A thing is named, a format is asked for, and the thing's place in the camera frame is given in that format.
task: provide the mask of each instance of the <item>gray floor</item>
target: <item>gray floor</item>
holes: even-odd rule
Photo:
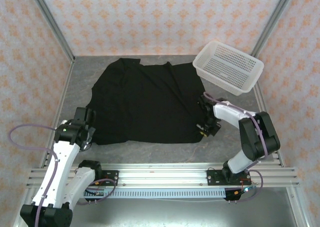
[[[77,205],[72,227],[296,227],[285,188],[263,188],[248,202],[107,199]]]
[[[125,56],[141,59],[143,65],[182,64],[192,62],[194,55],[148,55]],[[73,67],[69,86],[63,103],[60,121],[73,118],[77,107],[85,107],[91,100],[91,88],[106,67],[120,56],[77,57]],[[202,80],[205,90],[213,97],[223,97],[246,110],[257,112],[258,104],[254,91],[234,96],[229,92]],[[77,155],[74,163],[84,159],[102,163],[200,163],[224,162],[233,157],[240,149],[239,131],[221,122],[222,128],[215,137],[203,138],[199,143],[160,144],[128,141],[126,143],[96,145]]]

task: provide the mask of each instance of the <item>patterned wallpaper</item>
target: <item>patterned wallpaper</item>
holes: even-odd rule
[[[250,53],[279,0],[46,0],[76,56]]]
[[[297,167],[320,223],[320,0],[291,0],[259,59],[285,162]]]
[[[22,123],[51,125],[70,61],[34,0],[0,0],[0,226],[13,226],[30,168],[42,153],[19,150],[7,132]],[[14,140],[45,147],[49,132],[25,128]]]

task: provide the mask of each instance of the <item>laundry basket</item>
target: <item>laundry basket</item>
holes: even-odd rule
[[[198,76],[239,96],[256,84],[264,63],[218,41],[209,42],[195,57]]]

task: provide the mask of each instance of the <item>black t-shirt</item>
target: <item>black t-shirt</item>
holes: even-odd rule
[[[92,141],[199,142],[196,125],[205,116],[197,100],[204,91],[192,63],[142,65],[140,59],[120,58],[92,88],[87,105],[96,111]]]

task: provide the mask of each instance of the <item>purple cable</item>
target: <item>purple cable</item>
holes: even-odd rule
[[[257,195],[259,195],[262,191],[262,187],[264,186],[264,178],[262,177],[262,174],[258,171],[258,170],[250,170],[249,172],[256,172],[260,178],[261,178],[261,185],[260,185],[260,188],[257,190],[257,192],[252,195],[251,197],[249,198],[245,198],[245,199],[240,199],[240,200],[234,200],[234,201],[230,201],[230,202],[233,202],[233,203],[241,203],[241,202],[246,202],[246,201],[250,201],[252,200],[253,198],[255,198]],[[227,191],[231,191],[231,190],[238,190],[239,188],[226,188],[225,190]]]
[[[212,98],[212,96],[207,92],[204,92],[203,95],[204,95],[204,97],[206,97],[210,101],[216,102],[216,103],[221,104],[223,106],[230,106],[231,108],[234,108],[235,110],[238,110],[238,111],[246,114],[247,116],[249,116],[249,118],[252,120],[256,130],[258,131],[258,134],[259,134],[259,137],[260,137],[260,140],[261,140],[261,143],[262,143],[262,147],[263,147],[263,151],[264,151],[264,158],[263,159],[266,159],[268,157],[268,150],[267,150],[267,146],[266,146],[265,139],[264,139],[264,136],[262,134],[262,131],[261,131],[257,121],[255,120],[255,118],[250,113],[248,113],[244,109],[242,109],[242,108],[240,108],[238,106],[235,106],[233,104],[226,104],[224,102],[216,100],[216,99]]]
[[[112,195],[113,192],[114,192],[115,189],[116,189],[116,182],[115,182],[113,179],[110,179],[110,178],[102,178],[102,179],[93,181],[93,182],[90,183],[89,185],[93,185],[93,184],[95,184],[95,183],[97,183],[97,182],[100,183],[100,182],[105,182],[105,181],[112,182],[112,183],[113,183],[113,189],[112,189],[111,192],[108,193],[105,197],[100,198],[100,199],[98,199],[97,201],[95,201],[95,203],[104,201],[106,198],[108,198],[110,195]],[[96,188],[87,188],[87,190],[97,190],[97,189],[96,189]],[[91,203],[91,202],[78,202],[78,203],[76,203],[76,204],[79,205],[79,206],[85,206],[85,205],[90,205],[90,203]]]
[[[250,164],[244,171],[245,171],[246,173],[248,173],[248,172],[249,172],[248,169],[250,169],[251,167],[255,166],[257,163],[258,163],[258,160],[252,162],[252,164]]]
[[[58,156],[57,154],[52,150],[52,149],[48,149],[48,148],[40,148],[40,147],[28,147],[28,146],[22,146],[16,142],[13,141],[12,137],[11,137],[11,134],[13,131],[15,131],[16,129],[18,128],[21,128],[21,127],[27,127],[27,126],[31,126],[31,127],[40,127],[40,128],[45,128],[45,129],[48,129],[48,130],[52,130],[52,131],[56,131],[54,128],[51,128],[49,126],[45,126],[45,125],[42,125],[42,124],[35,124],[35,123],[24,123],[24,124],[20,124],[20,125],[17,125],[16,127],[12,128],[9,132],[8,132],[8,140],[11,144],[13,144],[14,146],[18,147],[19,149],[22,149],[22,150],[28,150],[28,151],[48,151],[49,153],[51,153],[54,157],[54,169],[53,169],[53,172],[52,172],[52,176],[48,182],[48,185],[46,186],[42,196],[41,197],[41,200],[40,200],[40,203],[39,203],[39,206],[38,208],[36,209],[36,215],[35,215],[35,222],[34,222],[34,226],[35,227],[38,227],[39,225],[39,219],[40,219],[40,212],[41,212],[41,207],[45,201],[45,196],[47,195],[48,191],[49,191],[49,188],[52,184],[52,182],[54,181],[54,178],[55,178],[55,175],[56,175],[56,172],[57,172],[57,169],[58,169]]]

